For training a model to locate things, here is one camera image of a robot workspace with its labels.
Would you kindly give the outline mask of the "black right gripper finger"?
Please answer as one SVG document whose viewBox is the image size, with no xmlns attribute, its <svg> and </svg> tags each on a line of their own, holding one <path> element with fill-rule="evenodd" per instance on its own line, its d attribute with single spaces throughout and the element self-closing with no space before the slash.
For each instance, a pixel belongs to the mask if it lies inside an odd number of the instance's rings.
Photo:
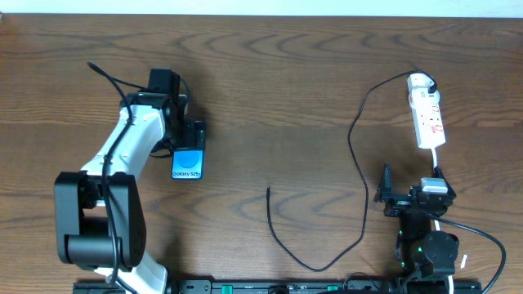
<svg viewBox="0 0 523 294">
<path fill-rule="evenodd" d="M 382 178 L 378 186 L 378 193 L 380 195 L 390 194 L 392 191 L 391 184 L 391 169 L 387 163 L 382 166 Z"/>
<path fill-rule="evenodd" d="M 445 176 L 443 175 L 443 172 L 439 166 L 436 166 L 433 168 L 433 177 L 436 179 L 438 183 L 440 183 L 442 186 L 444 186 L 447 190 L 451 190 L 451 186 L 449 182 L 445 179 Z"/>
</svg>

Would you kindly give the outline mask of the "blue Samsung Galaxy smartphone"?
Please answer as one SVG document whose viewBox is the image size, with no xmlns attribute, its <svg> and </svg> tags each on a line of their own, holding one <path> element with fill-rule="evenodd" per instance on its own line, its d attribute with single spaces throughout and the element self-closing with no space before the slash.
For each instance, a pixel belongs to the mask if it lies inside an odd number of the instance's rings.
<svg viewBox="0 0 523 294">
<path fill-rule="evenodd" d="M 199 180 L 203 176 L 203 156 L 201 149 L 176 150 L 172 159 L 173 180 Z"/>
</svg>

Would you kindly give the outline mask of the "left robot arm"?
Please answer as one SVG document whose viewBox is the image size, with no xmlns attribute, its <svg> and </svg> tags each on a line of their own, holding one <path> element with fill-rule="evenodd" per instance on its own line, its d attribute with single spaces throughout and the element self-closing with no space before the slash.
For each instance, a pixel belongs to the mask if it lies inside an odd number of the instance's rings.
<svg viewBox="0 0 523 294">
<path fill-rule="evenodd" d="M 57 255 L 105 279 L 76 283 L 75 293 L 177 293 L 168 268 L 146 251 L 137 182 L 150 158 L 171 159 L 174 180 L 201 179 L 206 123 L 188 118 L 190 89 L 170 69 L 152 69 L 147 86 L 121 97 L 98 153 L 54 182 Z"/>
</svg>

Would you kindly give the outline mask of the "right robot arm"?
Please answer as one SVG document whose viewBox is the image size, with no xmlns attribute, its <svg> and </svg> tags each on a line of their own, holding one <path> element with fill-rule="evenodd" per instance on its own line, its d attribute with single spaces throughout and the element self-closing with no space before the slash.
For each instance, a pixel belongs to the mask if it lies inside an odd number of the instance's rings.
<svg viewBox="0 0 523 294">
<path fill-rule="evenodd" d="M 454 234 L 433 229 L 432 222 L 448 211 L 455 198 L 439 167 L 408 193 L 396 194 L 391 169 L 383 165 L 375 199 L 385 204 L 385 216 L 397 217 L 400 222 L 396 258 L 404 273 L 394 281 L 398 293 L 451 292 L 449 277 L 455 273 L 459 240 Z"/>
</svg>

